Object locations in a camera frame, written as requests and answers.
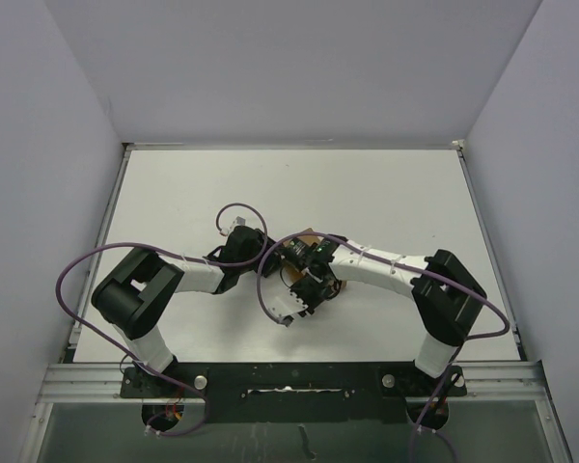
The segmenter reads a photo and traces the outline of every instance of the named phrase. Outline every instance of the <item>zip tie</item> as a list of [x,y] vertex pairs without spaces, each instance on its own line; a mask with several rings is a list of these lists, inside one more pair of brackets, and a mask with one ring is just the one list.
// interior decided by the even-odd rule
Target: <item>zip tie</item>
[[182,261],[184,262],[184,266],[186,267],[186,271],[189,270],[189,262],[186,260],[186,254],[185,253],[180,253],[180,257],[182,258]]
[[405,259],[406,257],[407,256],[398,255],[396,258],[390,260],[390,274],[391,275],[395,275],[397,273],[397,270],[395,270],[395,267],[397,266],[397,264],[399,263],[399,261],[401,259]]
[[360,256],[358,256],[358,261],[356,262],[356,266],[360,265],[360,261],[363,259],[363,257],[365,256],[365,253],[367,253],[368,251],[370,251],[372,249],[372,245],[368,244],[367,246],[361,246],[360,247]]
[[208,259],[206,259],[205,257],[202,257],[202,260],[203,260],[204,263],[206,264],[206,267],[208,267],[208,271],[209,271],[209,272],[213,272],[214,270],[212,270],[212,267],[211,267],[210,264],[208,263]]
[[234,219],[234,221],[232,222],[232,224],[230,225],[229,228],[223,227],[221,230],[219,230],[219,233],[221,233],[221,236],[227,236],[228,234],[230,234],[231,232],[234,231],[234,228],[236,226],[246,225],[246,223],[247,223],[247,221],[238,215]]

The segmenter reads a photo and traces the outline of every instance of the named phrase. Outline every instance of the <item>black joint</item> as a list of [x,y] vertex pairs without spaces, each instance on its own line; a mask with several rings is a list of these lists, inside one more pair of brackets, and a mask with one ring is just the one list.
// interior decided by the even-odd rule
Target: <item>black joint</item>
[[[265,241],[265,250],[267,251],[270,249],[274,243],[275,241],[268,237]],[[262,251],[263,247],[263,231],[239,225],[228,235],[225,246],[216,248],[207,255],[207,259],[221,263],[245,262],[257,256]],[[260,259],[257,259],[250,264],[240,265],[238,267],[221,267],[224,277],[214,294],[222,294],[233,288],[238,283],[240,275],[250,271],[257,271],[260,261]],[[266,260],[262,270],[262,275],[267,278],[272,273],[279,270],[279,268],[281,268],[281,256],[277,252],[272,253],[272,255]]]
[[[96,287],[93,306],[130,340],[137,340],[154,328],[183,274],[154,251],[135,248]],[[133,282],[145,287],[140,290]]]
[[[453,253],[440,249],[425,261],[428,262],[428,271],[486,297],[484,289]],[[463,345],[483,304],[463,291],[425,275],[412,279],[411,283],[414,286],[412,295],[427,331],[447,345]]]
[[326,300],[326,288],[327,285],[324,283],[319,283],[311,275],[305,275],[296,283],[291,285],[289,290],[293,292],[303,304],[307,305],[306,311],[303,312],[313,314],[315,308]]

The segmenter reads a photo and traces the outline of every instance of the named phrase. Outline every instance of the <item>wire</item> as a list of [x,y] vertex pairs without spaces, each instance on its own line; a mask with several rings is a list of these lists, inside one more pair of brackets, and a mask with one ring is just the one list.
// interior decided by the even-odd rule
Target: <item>wire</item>
[[430,430],[433,433],[433,435],[435,435],[435,437],[439,438],[442,442],[444,442],[444,444],[446,444],[446,447],[448,447],[448,450],[451,452],[451,455],[453,456],[454,463],[457,463],[459,461],[459,455],[456,452],[455,446],[453,446],[453,443],[448,437],[446,437],[440,431],[436,431],[435,429],[429,429],[428,427],[423,427],[423,429]]
[[124,354],[123,359],[120,360],[120,363],[118,364],[118,369],[120,370],[120,373],[122,373],[122,374],[124,374],[123,362],[126,360],[126,357],[128,357],[128,354]]
[[[168,418],[169,418],[169,413],[165,410],[165,411],[162,411],[162,412],[158,412],[158,413],[155,414],[155,415],[152,415],[152,416],[151,416],[150,418],[148,418],[148,420],[146,421],[146,430],[148,430],[149,427],[152,427],[152,422],[154,422],[154,420],[156,420],[157,418],[161,418],[161,417],[163,417],[163,418],[165,418],[165,419],[168,419]],[[158,435],[158,436],[168,437],[168,436],[167,436],[167,434],[168,434],[167,431],[156,431],[155,434]]]
[[324,299],[326,299],[327,301],[332,301],[335,297],[337,297],[341,292],[341,284],[342,284],[341,280],[337,280],[335,278],[335,281],[332,284],[332,288],[335,292],[333,292],[330,296],[325,297]]
[[184,389],[180,389],[178,391],[178,393],[176,394],[175,400],[174,402],[172,401],[168,401],[165,404],[165,414],[170,417],[173,415],[176,415],[178,413],[178,411],[176,410],[176,405],[178,405],[180,403],[180,401],[182,400],[182,395],[184,394]]
[[170,257],[172,259],[183,259],[189,262],[196,262],[196,263],[206,263],[208,265],[213,265],[213,266],[217,266],[217,267],[239,267],[239,266],[243,266],[243,265],[248,265],[250,263],[254,263],[255,261],[257,261],[259,258],[261,258],[265,252],[265,246],[266,243],[268,242],[268,227],[266,225],[265,220],[263,220],[262,215],[255,210],[252,206],[248,205],[248,204],[244,204],[244,203],[231,203],[231,204],[227,204],[225,206],[223,206],[221,208],[221,210],[217,213],[216,215],[216,219],[215,219],[215,224],[216,224],[216,228],[221,231],[221,227],[219,225],[219,220],[221,218],[221,215],[223,214],[223,212],[227,209],[229,209],[230,207],[235,207],[235,206],[240,206],[240,207],[245,207],[249,210],[251,210],[253,213],[255,213],[255,215],[258,216],[258,218],[260,219],[260,221],[262,222],[262,227],[263,227],[263,235],[264,235],[264,239],[263,239],[263,246],[262,249],[258,252],[258,254],[256,256],[254,256],[253,258],[246,260],[244,262],[237,262],[237,263],[222,263],[222,262],[214,262],[214,261],[207,261],[204,259],[195,259],[195,258],[189,258],[189,257],[185,257],[182,256],[180,254],[176,254],[176,253],[172,253],[170,251],[166,251],[164,249],[158,248],[156,246],[151,246],[148,244],[143,244],[143,243],[136,243],[136,242],[122,242],[122,243],[112,243],[112,244],[105,244],[103,246],[98,246],[96,248],[94,248],[92,251],[89,251],[88,253],[84,254],[83,256],[78,257],[77,259],[72,260],[64,269],[62,272],[60,272],[60,275],[58,275],[58,279],[56,280],[56,286],[55,286],[55,293],[56,293],[56,300],[58,301],[58,304],[60,305],[61,309],[71,318],[73,318],[74,320],[78,321],[79,323],[81,323],[82,325],[84,325],[86,328],[92,330],[93,332],[95,332],[97,335],[101,336],[104,340],[108,341],[109,343],[111,343],[112,345],[118,347],[120,350],[122,350],[122,352],[130,357],[131,359],[133,359],[133,361],[144,371],[147,371],[148,373],[157,376],[159,378],[161,378],[162,380],[173,384],[175,386],[178,386],[179,388],[184,388],[185,390],[187,390],[188,392],[190,392],[193,395],[196,395],[197,397],[201,398],[204,403],[205,403],[205,411],[204,411],[204,416],[198,421],[196,422],[193,426],[189,427],[188,429],[185,429],[183,431],[165,431],[165,432],[160,432],[158,431],[158,435],[160,436],[164,436],[164,437],[179,437],[179,436],[185,436],[187,434],[190,434],[196,430],[198,430],[200,427],[202,427],[204,425],[204,423],[207,421],[209,415],[210,415],[210,402],[208,400],[208,398],[202,394],[200,391],[198,391],[197,389],[189,386],[188,384],[185,384],[177,379],[174,379],[170,376],[167,376],[166,374],[161,373],[160,371],[155,370],[154,368],[151,368],[149,366],[147,366],[146,364],[144,364],[144,362],[142,362],[137,355],[135,355],[133,352],[131,352],[130,350],[128,350],[126,347],[124,347],[122,344],[120,344],[119,342],[117,342],[116,340],[112,339],[110,336],[106,335],[105,333],[103,333],[100,329],[98,329],[94,324],[90,323],[89,321],[85,320],[84,318],[82,318],[81,316],[79,316],[77,313],[75,313],[72,309],[69,308],[69,306],[67,305],[67,303],[65,302],[65,299],[63,297],[62,294],[62,284],[63,281],[65,280],[65,277],[67,276],[67,274],[80,262],[82,262],[83,260],[101,253],[103,251],[107,251],[109,249],[117,249],[117,248],[142,248],[142,249],[149,249],[151,251],[155,251],[158,254],[161,254],[163,256],[167,256]]
[[449,385],[447,388],[442,389],[442,394],[440,398],[437,400],[437,403],[433,405],[433,413],[437,413],[437,411],[446,403],[448,398],[448,393],[451,391],[451,388],[455,385],[456,380],[461,377],[460,373],[455,373],[451,376],[451,380],[449,381]]
[[279,278],[281,279],[281,283],[283,283],[286,287],[291,287],[290,285],[288,285],[286,283],[286,280],[283,278],[283,271],[285,270],[285,267],[283,265],[281,265],[281,268],[279,269]]
[[[461,350],[461,348],[456,350],[456,353],[454,354],[453,358],[456,357],[456,354],[460,350]],[[419,434],[420,429],[421,429],[421,422],[423,421],[423,418],[427,414],[427,411],[428,411],[429,407],[431,406],[431,403],[433,403],[433,401],[435,400],[437,395],[440,393],[440,391],[444,387],[444,383],[446,383],[446,378],[448,377],[448,370],[449,370],[452,362],[453,362],[453,360],[451,360],[449,365],[446,367],[446,369],[442,373],[442,378],[440,379],[439,383],[437,383],[437,386],[435,386],[435,389],[431,393],[431,396],[427,399],[427,403],[423,407],[423,410],[421,410],[421,413],[418,416],[418,419],[416,420],[416,422],[414,422],[414,428],[412,429],[412,433],[409,436],[409,444],[407,446],[407,454],[408,454],[407,459],[410,463],[413,463],[413,461],[414,461],[414,448],[416,447],[416,438],[418,437],[418,434]]]

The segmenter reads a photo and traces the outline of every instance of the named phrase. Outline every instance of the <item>white table surface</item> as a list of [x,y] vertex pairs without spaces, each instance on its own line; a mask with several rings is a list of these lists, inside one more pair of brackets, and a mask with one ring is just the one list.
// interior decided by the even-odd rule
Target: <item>white table surface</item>
[[[139,241],[188,256],[224,242],[217,210],[243,202],[257,208],[270,235],[312,227],[361,244],[408,255],[454,252],[503,309],[502,297],[456,152],[453,150],[137,150],[131,154],[107,242]],[[258,227],[244,209],[231,209]],[[96,282],[128,250],[100,260]],[[274,276],[264,298],[284,286]],[[116,338],[89,306],[86,319]],[[472,333],[496,331],[487,308]],[[350,283],[316,315],[278,326],[261,311],[255,277],[247,274],[226,294],[176,294],[159,328],[181,361],[343,362],[413,360],[425,329],[416,306],[395,293]],[[76,362],[117,362],[123,354],[84,328]],[[474,340],[459,360],[519,360],[511,333]]]

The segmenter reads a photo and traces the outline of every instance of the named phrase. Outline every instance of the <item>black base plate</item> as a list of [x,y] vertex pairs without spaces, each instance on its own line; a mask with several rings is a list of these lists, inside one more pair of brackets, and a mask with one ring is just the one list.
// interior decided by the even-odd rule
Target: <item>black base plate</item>
[[[357,363],[178,363],[163,371],[193,385],[204,376],[202,390],[210,403],[208,422],[406,422],[406,397],[431,395],[438,379],[411,362]],[[449,374],[462,373],[460,367]],[[386,388],[382,377],[392,374]],[[141,369],[127,368],[121,397],[168,399],[179,389]],[[467,395],[465,386],[451,386],[449,396]],[[185,392],[184,397],[194,397]]]

